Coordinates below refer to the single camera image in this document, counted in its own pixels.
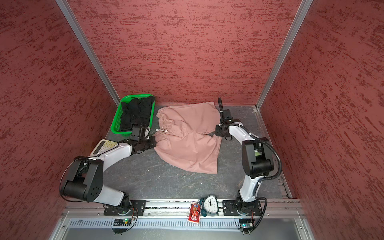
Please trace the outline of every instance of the red panel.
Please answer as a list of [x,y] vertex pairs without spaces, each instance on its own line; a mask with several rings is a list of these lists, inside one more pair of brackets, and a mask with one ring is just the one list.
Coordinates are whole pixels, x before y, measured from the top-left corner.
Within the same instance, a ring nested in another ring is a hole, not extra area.
[[313,2],[262,106],[316,239],[384,239],[384,3]]
[[69,0],[120,97],[255,104],[301,0]]
[[0,16],[0,239],[47,239],[61,174],[116,105],[55,1],[1,1]]

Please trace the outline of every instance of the alarm clock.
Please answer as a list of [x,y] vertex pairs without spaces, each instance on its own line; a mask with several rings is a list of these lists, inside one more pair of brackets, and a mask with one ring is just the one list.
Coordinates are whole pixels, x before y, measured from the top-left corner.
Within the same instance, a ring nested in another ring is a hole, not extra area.
[[218,213],[218,202],[217,198],[214,195],[210,195],[208,197],[201,198],[201,215],[205,217],[205,213],[208,216],[216,216]]

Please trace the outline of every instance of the white clock dial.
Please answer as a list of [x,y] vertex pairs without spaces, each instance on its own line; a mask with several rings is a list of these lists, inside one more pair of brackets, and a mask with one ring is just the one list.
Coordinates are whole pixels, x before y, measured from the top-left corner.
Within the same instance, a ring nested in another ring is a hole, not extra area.
[[203,206],[208,213],[216,214],[218,212],[217,200],[213,195],[204,200]]

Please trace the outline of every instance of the green basket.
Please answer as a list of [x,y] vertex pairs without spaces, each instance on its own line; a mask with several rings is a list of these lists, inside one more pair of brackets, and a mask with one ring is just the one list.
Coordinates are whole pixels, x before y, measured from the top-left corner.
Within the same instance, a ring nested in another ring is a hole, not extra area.
[[[121,109],[121,102],[129,103],[133,98],[143,99],[147,98],[149,96],[153,96],[152,94],[137,94],[137,95],[128,95],[121,99],[118,109],[116,110],[115,117],[113,118],[113,122],[111,125],[111,131],[114,134],[121,134],[124,137],[129,137],[132,133],[132,131],[129,132],[120,132],[120,124],[121,124],[121,115],[122,115],[122,109]],[[155,111],[155,101],[153,101],[152,104],[152,111],[151,111],[151,119],[149,120],[149,127],[152,127],[152,120],[153,120],[153,112]]]

